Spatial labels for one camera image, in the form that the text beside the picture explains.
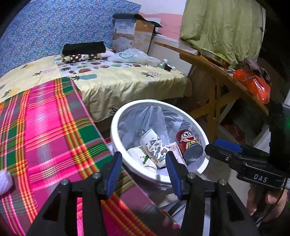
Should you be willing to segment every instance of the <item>white trash bin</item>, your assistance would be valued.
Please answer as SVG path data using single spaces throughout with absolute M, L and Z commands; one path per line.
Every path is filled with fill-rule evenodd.
M 113 144 L 113 149 L 114 151 L 119 151 L 122 153 L 123 156 L 123 163 L 126 165 L 126 167 L 135 173 L 136 175 L 142 177 L 143 179 L 153 182 L 157 185 L 161 186 L 171 186 L 170 178 L 167 175 L 159 175 L 157 173 L 150 172 L 143 166 L 141 166 L 138 162 L 136 162 L 127 152 L 126 148 L 124 147 L 120 135 L 119 135 L 119 128 L 124 128 L 124 124 L 126 124 L 128 129 L 131 128 L 133 125 L 132 122 L 132 116 L 134 117 L 135 111 L 140 111 L 141 109 L 146 109 L 146 110 L 154 110 L 154 109 L 159 109 L 161 108 L 162 111 L 169 111 L 173 112 L 177 115 L 180 115 L 185 121 L 187 121 L 192 128 L 196 131 L 198 134 L 199 138 L 198 140 L 200 141 L 203 149 L 205 146 L 209 143 L 205 132 L 202 130 L 200 125 L 187 113 L 184 111 L 180 110 L 179 108 L 170 105 L 165 102 L 157 101 L 157 100 L 152 100 L 152 99 L 145 99 L 145 100 L 137 100 L 130 102 L 124 106 L 122 106 L 114 115 L 112 124 L 111 124 L 111 141 Z M 160 135 L 157 131 L 156 133 L 158 136 L 160 136 L 161 140 L 164 142 L 164 137 Z M 194 172 L 197 175 L 201 175 L 202 172 L 205 170 L 209 162 L 209 156 L 205 154 L 205 151 L 203 151 L 203 155 L 200 159 L 200 162 L 196 162 L 198 166 L 194 165 L 189 165 L 187 168 L 190 172 Z

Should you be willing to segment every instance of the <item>human hand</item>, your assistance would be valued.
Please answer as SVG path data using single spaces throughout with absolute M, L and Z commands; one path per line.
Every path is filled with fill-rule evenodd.
M 268 191 L 265 197 L 266 204 L 275 204 L 278 198 L 280 197 L 282 190 L 279 191 Z M 251 185 L 250 190 L 248 191 L 248 200 L 247 200 L 247 210 L 250 215 L 253 215 L 257 210 L 258 202 L 255 202 L 257 189 L 255 185 Z M 284 190 L 283 195 L 277 205 L 273 208 L 273 210 L 263 219 L 263 222 L 267 222 L 269 220 L 277 218 L 283 211 L 287 202 L 287 191 Z

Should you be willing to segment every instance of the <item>black cable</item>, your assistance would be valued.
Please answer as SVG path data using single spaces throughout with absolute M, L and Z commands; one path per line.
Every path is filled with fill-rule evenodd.
M 270 212 L 274 209 L 274 207 L 278 204 L 278 202 L 280 201 L 280 199 L 281 199 L 282 196 L 283 196 L 284 190 L 285 190 L 286 185 L 287 185 L 287 180 L 288 180 L 288 176 L 286 176 L 286 178 L 285 178 L 285 182 L 284 182 L 284 185 L 283 185 L 283 188 L 282 188 L 282 191 L 281 191 L 281 194 L 280 194 L 279 198 L 277 199 L 277 201 L 275 202 L 274 205 L 271 205 L 271 206 L 270 206 L 270 208 L 267 210 L 266 214 L 265 214 L 265 215 L 264 215 L 260 220 L 258 220 L 258 221 L 256 222 L 256 225 L 259 224 L 263 219 L 265 219 L 265 217 L 266 217 L 267 215 L 269 215 L 269 213 L 270 213 Z

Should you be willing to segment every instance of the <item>pink wall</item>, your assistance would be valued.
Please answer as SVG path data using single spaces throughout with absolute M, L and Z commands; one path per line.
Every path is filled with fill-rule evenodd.
M 139 14 L 145 18 L 161 18 L 160 24 L 163 28 L 160 28 L 158 32 L 168 38 L 179 40 L 179 31 L 182 22 L 182 15 L 168 13 L 144 14 L 142 12 L 139 12 Z

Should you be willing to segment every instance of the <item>white pom-pom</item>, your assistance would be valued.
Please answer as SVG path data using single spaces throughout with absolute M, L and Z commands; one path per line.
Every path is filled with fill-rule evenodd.
M 6 193 L 13 185 L 12 177 L 6 170 L 0 170 L 0 196 Z

